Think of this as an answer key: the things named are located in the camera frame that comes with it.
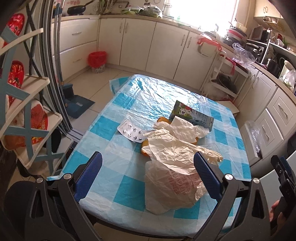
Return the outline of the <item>person right hand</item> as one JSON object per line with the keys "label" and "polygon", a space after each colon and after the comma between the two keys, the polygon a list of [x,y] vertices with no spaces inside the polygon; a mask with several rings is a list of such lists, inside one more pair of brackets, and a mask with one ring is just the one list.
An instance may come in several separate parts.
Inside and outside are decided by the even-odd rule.
{"label": "person right hand", "polygon": [[277,230],[280,230],[287,220],[282,212],[280,212],[278,215],[275,215],[275,211],[277,210],[279,203],[280,200],[274,202],[274,204],[271,206],[271,210],[269,211],[269,221],[271,223],[271,227],[276,227]]}

